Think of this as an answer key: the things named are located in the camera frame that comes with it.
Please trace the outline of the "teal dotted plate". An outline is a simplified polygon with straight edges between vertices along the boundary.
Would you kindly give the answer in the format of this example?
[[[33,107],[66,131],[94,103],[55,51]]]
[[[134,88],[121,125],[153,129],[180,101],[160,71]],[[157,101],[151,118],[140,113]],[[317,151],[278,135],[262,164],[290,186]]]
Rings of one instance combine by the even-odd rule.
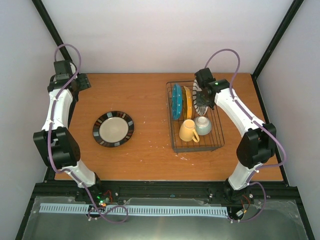
[[[172,118],[178,120],[182,114],[183,109],[183,93],[179,84],[175,83],[172,89]]]

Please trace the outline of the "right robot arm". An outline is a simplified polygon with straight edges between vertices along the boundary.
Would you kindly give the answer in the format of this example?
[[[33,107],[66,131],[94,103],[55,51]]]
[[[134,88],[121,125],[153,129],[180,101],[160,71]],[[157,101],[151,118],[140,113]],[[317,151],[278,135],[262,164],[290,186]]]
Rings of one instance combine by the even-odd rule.
[[[216,80],[209,68],[195,74],[201,91],[198,102],[210,108],[220,107],[238,129],[241,141],[236,149],[238,163],[224,182],[223,194],[229,203],[234,203],[245,193],[253,174],[275,155],[276,127],[256,117],[240,100],[226,79]]]

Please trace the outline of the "dark patterned plate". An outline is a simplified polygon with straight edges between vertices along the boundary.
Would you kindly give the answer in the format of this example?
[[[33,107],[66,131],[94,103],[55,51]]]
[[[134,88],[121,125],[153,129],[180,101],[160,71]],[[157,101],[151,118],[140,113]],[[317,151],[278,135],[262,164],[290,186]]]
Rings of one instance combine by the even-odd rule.
[[[123,111],[109,111],[101,115],[94,123],[94,140],[106,148],[119,147],[133,136],[135,124],[130,115]]]

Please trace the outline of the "pale green ceramic bowl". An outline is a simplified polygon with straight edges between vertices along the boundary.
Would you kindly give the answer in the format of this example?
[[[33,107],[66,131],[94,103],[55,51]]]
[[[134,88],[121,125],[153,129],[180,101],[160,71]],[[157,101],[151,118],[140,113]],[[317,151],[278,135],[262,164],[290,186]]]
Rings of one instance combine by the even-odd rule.
[[[197,116],[194,120],[195,130],[199,136],[205,136],[212,130],[211,121],[205,116]]]

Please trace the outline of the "dark wire dish rack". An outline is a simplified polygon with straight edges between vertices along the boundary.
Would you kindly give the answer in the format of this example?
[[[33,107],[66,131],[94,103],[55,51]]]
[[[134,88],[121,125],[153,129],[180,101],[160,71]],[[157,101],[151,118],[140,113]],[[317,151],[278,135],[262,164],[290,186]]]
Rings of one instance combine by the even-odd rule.
[[[182,113],[178,120],[173,120],[172,112],[172,91],[175,84],[181,86],[182,92],[184,93],[183,86],[190,89],[192,99],[193,99],[193,83],[194,80],[184,80],[184,81],[169,81],[166,83],[166,105],[167,105],[167,116],[169,125],[169,136],[171,141],[171,147],[175,153],[187,153],[187,152],[202,152],[202,151],[214,151],[221,148],[225,144],[223,128],[221,126],[221,120],[219,112],[216,108],[208,110],[204,117],[207,117],[211,122],[211,132],[207,135],[201,135],[199,137],[199,142],[194,141],[183,141],[179,137],[179,131],[184,119],[184,105],[182,106]],[[192,119],[199,117],[196,113],[193,101],[192,101]]]

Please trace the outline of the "white blue striped plate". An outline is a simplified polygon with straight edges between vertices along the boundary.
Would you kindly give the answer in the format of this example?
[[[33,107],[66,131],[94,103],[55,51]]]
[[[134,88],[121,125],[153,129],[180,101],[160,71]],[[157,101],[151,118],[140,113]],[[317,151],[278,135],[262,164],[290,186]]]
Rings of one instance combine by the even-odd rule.
[[[197,104],[197,93],[201,92],[202,89],[199,87],[197,80],[195,79],[193,81],[193,86],[192,86],[192,101],[193,101],[193,106],[195,109],[195,112],[199,116],[204,116],[207,113],[208,107],[204,105],[198,105]]]

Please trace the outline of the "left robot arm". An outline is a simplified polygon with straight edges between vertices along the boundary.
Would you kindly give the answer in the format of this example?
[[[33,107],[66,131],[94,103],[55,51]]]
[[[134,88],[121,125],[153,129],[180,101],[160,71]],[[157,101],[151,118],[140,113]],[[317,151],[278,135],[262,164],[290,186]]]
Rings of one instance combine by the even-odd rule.
[[[80,147],[69,131],[78,93],[91,85],[72,61],[56,60],[53,65],[55,74],[47,87],[47,117],[41,131],[33,134],[33,141],[47,167],[69,175],[79,188],[87,188],[86,195],[96,202],[103,198],[104,188],[97,174],[81,160]]]

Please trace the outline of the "yellow ceramic mug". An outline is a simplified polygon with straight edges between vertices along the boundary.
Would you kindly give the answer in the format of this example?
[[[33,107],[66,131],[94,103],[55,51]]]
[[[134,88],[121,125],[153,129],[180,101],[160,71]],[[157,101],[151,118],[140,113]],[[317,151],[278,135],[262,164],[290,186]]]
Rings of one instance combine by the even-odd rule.
[[[182,123],[179,129],[179,138],[185,142],[194,141],[198,143],[200,141],[200,137],[196,131],[196,124],[192,119],[186,119]]]

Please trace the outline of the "orange dotted plate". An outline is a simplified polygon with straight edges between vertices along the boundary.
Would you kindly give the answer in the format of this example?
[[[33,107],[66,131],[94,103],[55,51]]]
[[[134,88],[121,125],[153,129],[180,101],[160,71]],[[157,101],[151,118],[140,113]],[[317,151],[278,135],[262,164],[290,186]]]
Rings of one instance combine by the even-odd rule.
[[[184,96],[183,96],[183,105],[184,105],[184,119],[188,120],[192,118],[193,114],[193,100],[190,89],[187,86],[183,86]]]

